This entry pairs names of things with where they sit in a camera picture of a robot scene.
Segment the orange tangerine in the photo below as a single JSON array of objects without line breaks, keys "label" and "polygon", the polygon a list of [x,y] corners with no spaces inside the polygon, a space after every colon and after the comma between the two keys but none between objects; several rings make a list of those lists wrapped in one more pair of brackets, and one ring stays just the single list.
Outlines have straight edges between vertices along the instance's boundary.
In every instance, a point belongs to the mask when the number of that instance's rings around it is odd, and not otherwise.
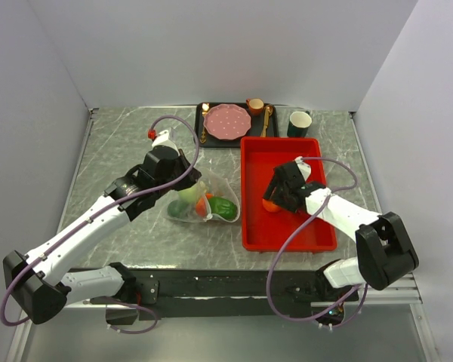
[{"label": "orange tangerine", "polygon": [[269,213],[278,213],[282,208],[267,199],[262,200],[263,208]]}]

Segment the light green cabbage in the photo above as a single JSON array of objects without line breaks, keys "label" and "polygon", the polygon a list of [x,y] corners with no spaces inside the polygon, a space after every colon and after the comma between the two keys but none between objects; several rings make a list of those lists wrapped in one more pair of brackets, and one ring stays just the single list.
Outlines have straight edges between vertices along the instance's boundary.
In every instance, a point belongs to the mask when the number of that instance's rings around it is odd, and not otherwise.
[{"label": "light green cabbage", "polygon": [[198,200],[206,193],[207,187],[203,181],[199,181],[194,186],[184,189],[178,192],[180,200],[189,203],[196,204]]}]

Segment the green avocado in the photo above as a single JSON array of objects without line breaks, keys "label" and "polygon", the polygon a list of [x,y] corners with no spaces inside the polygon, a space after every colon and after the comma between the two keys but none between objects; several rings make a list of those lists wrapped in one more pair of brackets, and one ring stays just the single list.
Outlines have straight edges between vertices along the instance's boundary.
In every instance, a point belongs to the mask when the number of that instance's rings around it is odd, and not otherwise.
[{"label": "green avocado", "polygon": [[167,206],[167,213],[173,218],[182,218],[189,204],[182,200],[173,200]]}]

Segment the green bell pepper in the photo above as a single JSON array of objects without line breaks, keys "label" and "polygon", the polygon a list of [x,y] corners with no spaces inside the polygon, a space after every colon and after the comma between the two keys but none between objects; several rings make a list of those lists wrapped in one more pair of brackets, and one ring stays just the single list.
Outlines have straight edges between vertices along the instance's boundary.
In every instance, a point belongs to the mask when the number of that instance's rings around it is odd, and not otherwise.
[{"label": "green bell pepper", "polygon": [[232,221],[236,218],[238,213],[237,206],[230,200],[213,196],[208,200],[211,212],[220,216],[225,220]]}]

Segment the red yellow peach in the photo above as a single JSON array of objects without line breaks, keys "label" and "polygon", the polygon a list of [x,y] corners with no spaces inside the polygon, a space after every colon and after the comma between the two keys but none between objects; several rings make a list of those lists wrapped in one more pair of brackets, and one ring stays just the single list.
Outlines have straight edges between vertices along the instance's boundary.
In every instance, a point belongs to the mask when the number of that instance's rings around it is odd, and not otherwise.
[{"label": "red yellow peach", "polygon": [[206,193],[200,197],[200,199],[196,203],[196,207],[195,207],[195,210],[196,210],[196,213],[198,216],[205,218],[208,215],[208,211],[207,211],[208,208],[207,208],[206,200],[209,200],[212,197],[213,197],[213,195],[211,193]]}]

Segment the clear zip top bag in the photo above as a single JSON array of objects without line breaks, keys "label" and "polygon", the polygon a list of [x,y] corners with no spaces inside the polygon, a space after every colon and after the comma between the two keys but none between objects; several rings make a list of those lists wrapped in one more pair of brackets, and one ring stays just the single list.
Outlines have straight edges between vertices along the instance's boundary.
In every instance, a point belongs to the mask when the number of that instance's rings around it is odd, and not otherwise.
[{"label": "clear zip top bag", "polygon": [[199,181],[189,189],[171,191],[161,199],[162,215],[176,222],[236,222],[241,206],[230,184],[205,167]]}]

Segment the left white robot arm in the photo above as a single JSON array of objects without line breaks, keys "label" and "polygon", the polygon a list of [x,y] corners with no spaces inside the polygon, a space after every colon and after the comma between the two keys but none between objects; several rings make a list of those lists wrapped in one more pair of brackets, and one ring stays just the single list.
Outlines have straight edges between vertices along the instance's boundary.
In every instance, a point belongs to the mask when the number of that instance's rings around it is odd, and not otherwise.
[{"label": "left white robot arm", "polygon": [[171,190],[194,186],[201,176],[181,149],[156,146],[143,163],[115,179],[75,222],[26,254],[3,260],[7,295],[34,324],[55,317],[66,305],[97,297],[136,302],[137,279],[123,264],[73,272],[75,261],[117,229],[153,208]]}]

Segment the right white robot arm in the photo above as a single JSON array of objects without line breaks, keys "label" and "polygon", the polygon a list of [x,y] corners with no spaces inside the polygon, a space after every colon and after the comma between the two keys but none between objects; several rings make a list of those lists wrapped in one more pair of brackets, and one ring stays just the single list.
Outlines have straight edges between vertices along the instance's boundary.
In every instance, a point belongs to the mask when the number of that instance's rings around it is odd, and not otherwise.
[{"label": "right white robot arm", "polygon": [[327,186],[308,181],[311,167],[302,159],[274,168],[263,198],[292,213],[314,215],[356,243],[356,256],[339,259],[320,269],[316,294],[333,300],[342,287],[367,284],[384,290],[414,271],[419,258],[399,215],[364,209]]}]

